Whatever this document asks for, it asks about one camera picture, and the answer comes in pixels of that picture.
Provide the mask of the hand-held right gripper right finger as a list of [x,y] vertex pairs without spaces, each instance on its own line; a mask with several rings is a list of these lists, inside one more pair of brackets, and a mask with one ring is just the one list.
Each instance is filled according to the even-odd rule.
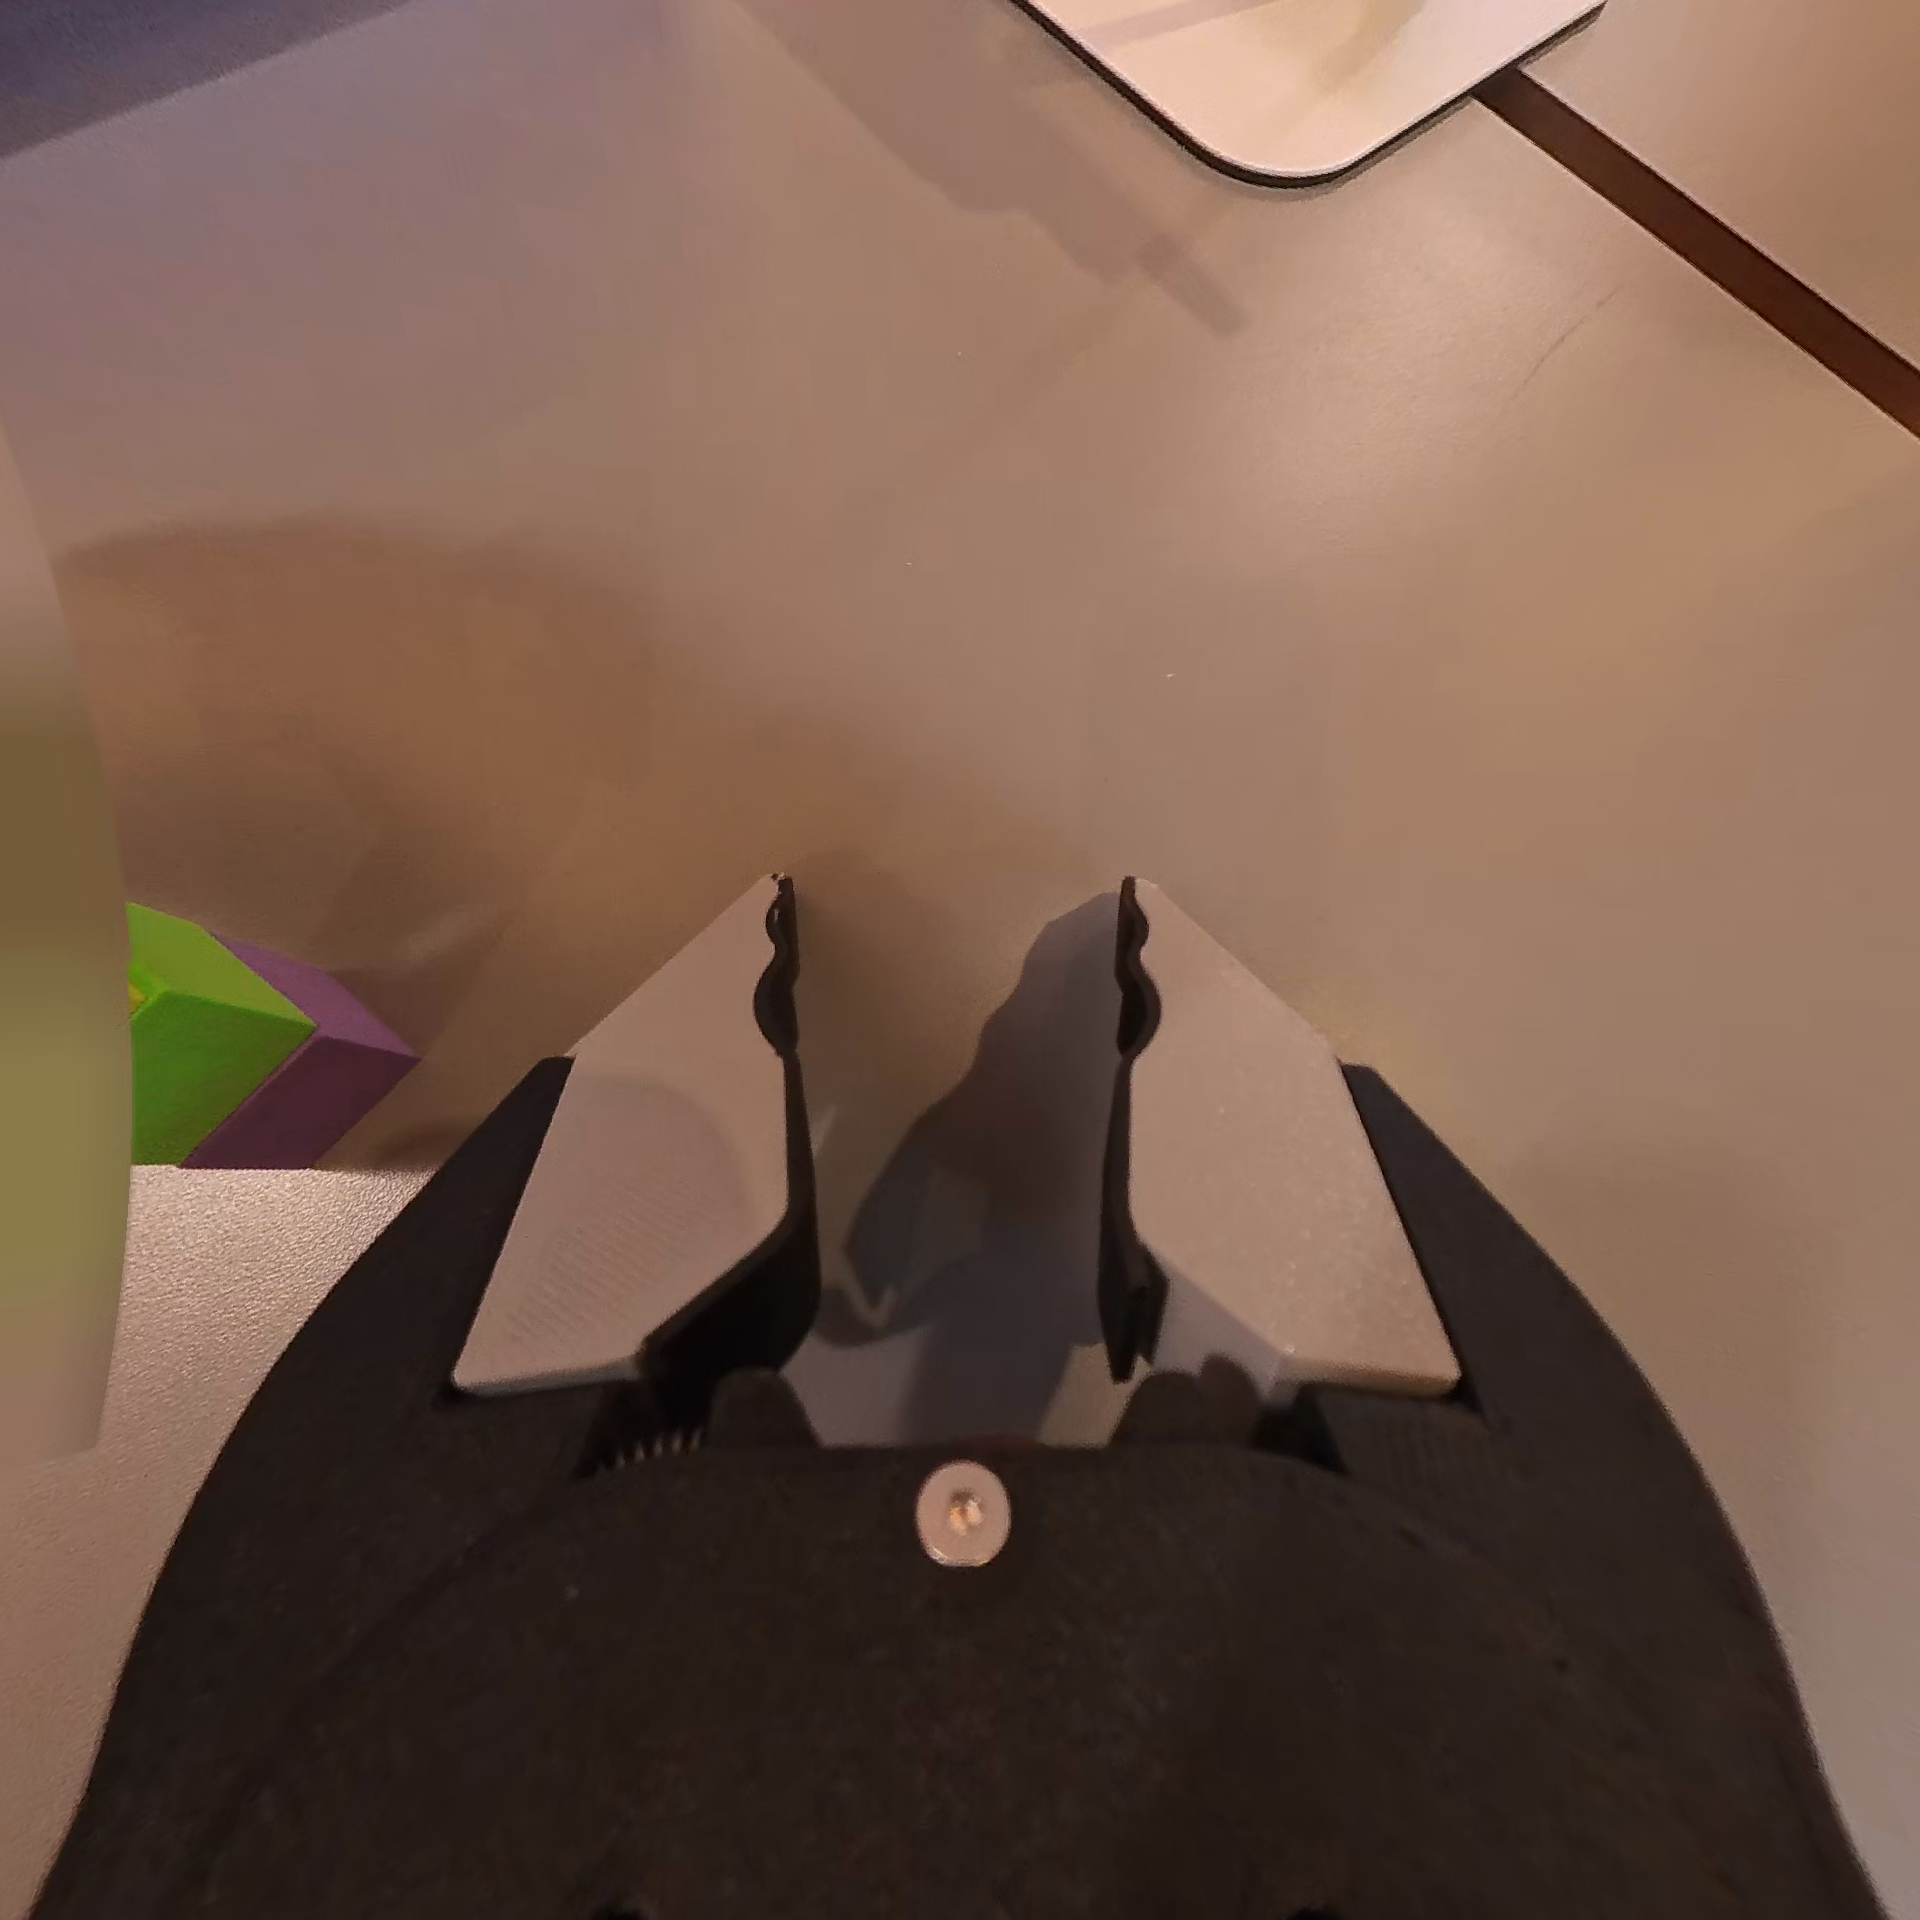
[[1112,971],[1098,1205],[1110,1378],[1223,1361],[1260,1397],[1451,1395],[1460,1365],[1323,1033],[1135,876]]

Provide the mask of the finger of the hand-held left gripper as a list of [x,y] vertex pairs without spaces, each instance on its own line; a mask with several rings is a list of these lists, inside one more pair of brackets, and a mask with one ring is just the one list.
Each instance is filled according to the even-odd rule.
[[135,1169],[96,1442],[4,1469],[2,1916],[24,1916],[160,1563],[239,1410],[421,1169]]
[[2,449],[2,1458],[92,1446],[130,1187],[123,871],[53,563]]

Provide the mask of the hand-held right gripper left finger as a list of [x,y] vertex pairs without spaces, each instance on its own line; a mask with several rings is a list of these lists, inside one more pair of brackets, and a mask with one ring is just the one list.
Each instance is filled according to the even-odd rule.
[[709,1397],[791,1362],[823,1299],[797,980],[765,876],[579,1039],[458,1390]]

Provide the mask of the white document stand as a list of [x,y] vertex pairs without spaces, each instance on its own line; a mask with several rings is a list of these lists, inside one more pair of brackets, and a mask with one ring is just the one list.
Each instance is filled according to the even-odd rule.
[[1338,180],[1603,2],[1021,2],[1045,31],[1221,174]]

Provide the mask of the purple foam cube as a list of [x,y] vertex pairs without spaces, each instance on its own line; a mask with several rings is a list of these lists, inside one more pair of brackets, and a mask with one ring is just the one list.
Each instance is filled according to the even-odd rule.
[[227,949],[316,1026],[183,1156],[183,1169],[312,1169],[396,1090],[418,1055],[320,967],[256,945]]

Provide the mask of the green foam cube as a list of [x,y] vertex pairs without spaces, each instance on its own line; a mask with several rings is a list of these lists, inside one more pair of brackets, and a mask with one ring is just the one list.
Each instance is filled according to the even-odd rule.
[[204,926],[127,902],[130,1158],[183,1163],[316,1033]]

